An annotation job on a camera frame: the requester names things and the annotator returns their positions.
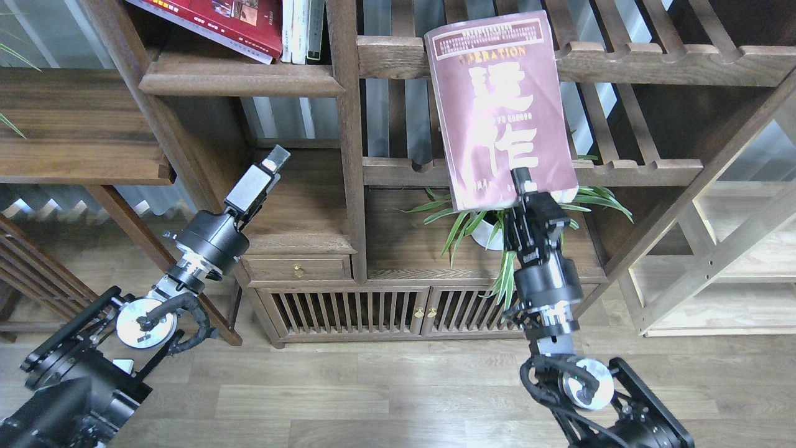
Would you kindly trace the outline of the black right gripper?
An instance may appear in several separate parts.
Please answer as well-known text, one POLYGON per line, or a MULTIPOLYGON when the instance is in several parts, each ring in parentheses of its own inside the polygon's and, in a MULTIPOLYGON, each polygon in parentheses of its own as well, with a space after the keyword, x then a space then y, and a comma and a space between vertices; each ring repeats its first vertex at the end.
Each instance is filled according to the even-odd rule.
POLYGON ((505 247, 516 253, 521 267, 514 273, 519 304, 506 313, 580 302, 583 290, 574 261, 561 251, 569 216, 548 192, 539 192, 528 167, 510 173, 520 199, 505 217, 505 247))

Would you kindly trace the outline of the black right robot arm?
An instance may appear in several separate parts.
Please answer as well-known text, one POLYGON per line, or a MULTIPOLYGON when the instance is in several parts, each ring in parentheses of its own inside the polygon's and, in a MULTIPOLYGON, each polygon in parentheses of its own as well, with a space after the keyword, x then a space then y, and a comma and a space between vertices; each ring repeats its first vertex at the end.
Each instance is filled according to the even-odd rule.
POLYGON ((583 297, 575 264, 563 257, 569 216, 532 186, 528 168, 512 170, 519 202, 505 217, 505 246, 515 252, 517 304, 506 312, 525 332, 530 357, 521 383, 548 408, 571 447, 693 447, 693 437, 626 363, 575 352, 579 323, 571 305, 583 297))

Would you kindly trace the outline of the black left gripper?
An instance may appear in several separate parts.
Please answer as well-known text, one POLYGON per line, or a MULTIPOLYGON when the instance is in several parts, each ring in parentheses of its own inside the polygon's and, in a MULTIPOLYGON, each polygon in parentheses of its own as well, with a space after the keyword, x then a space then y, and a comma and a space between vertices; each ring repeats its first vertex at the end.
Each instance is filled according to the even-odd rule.
POLYGON ((177 235, 183 256, 174 266, 174 280, 181 287, 203 287, 205 279, 219 281, 231 272, 249 247, 242 229, 261 209, 290 156, 290 151, 275 145, 261 165, 250 166, 233 187, 223 213, 201 210, 177 235))

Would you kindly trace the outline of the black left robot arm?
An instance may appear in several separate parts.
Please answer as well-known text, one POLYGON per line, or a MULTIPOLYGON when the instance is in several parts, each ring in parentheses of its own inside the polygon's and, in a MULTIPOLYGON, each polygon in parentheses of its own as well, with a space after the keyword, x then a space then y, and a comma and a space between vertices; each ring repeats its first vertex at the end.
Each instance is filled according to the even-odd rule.
POLYGON ((196 213, 175 239, 182 257, 147 294, 109 287, 23 360, 32 397, 2 420, 3 447, 105 446, 147 399, 145 377, 167 355, 217 335, 199 296, 245 254, 243 229, 289 158, 275 146, 228 193, 223 212, 196 213))

